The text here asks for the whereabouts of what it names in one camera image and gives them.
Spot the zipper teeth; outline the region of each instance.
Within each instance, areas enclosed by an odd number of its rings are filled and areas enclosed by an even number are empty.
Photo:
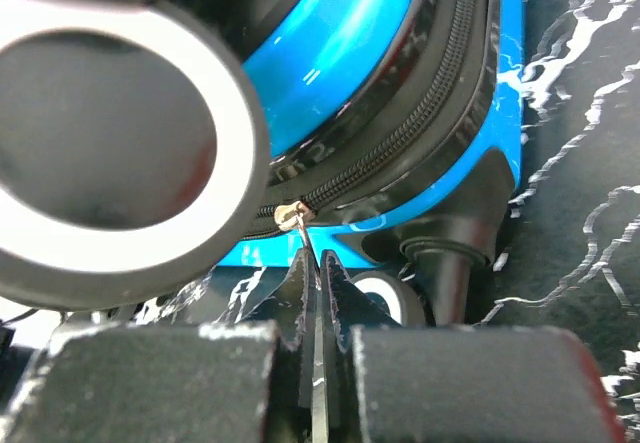
[[[471,33],[475,1],[456,0],[453,25],[447,39],[444,57],[429,90],[416,109],[402,125],[387,136],[374,150],[360,158],[335,178],[303,196],[300,200],[311,210],[319,210],[322,205],[340,197],[341,194],[361,183],[363,179],[370,178],[376,171],[387,165],[400,152],[411,145],[413,140],[427,129],[428,125],[426,123],[431,120],[444,101],[446,101],[460,72],[460,66],[467,49],[467,41]],[[256,216],[257,218],[272,217],[276,208],[277,205],[263,206]],[[244,239],[264,238],[281,233],[278,230],[269,234],[262,233],[247,236]]]

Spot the black marble surface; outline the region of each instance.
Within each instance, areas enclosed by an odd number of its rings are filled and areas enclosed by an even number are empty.
[[[467,321],[575,332],[640,440],[640,1],[527,0],[525,52],[522,185]],[[182,318],[250,308],[285,272],[217,269]]]

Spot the zipper pull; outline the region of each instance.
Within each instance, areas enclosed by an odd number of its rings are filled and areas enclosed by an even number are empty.
[[[273,219],[281,231],[303,229],[305,223],[315,218],[315,213],[301,201],[290,205],[280,205],[273,214]]]

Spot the caster wheel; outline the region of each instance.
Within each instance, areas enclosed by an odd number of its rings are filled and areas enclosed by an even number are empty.
[[[406,283],[381,271],[366,271],[356,275],[351,281],[401,325],[426,324],[424,309],[418,295]]]

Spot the blue suitcase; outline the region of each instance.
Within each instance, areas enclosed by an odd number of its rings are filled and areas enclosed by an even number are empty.
[[[291,204],[346,267],[403,257],[462,280],[494,258],[519,180],[522,0],[0,13],[20,16],[0,31],[6,298],[111,308],[220,261],[286,267]]]

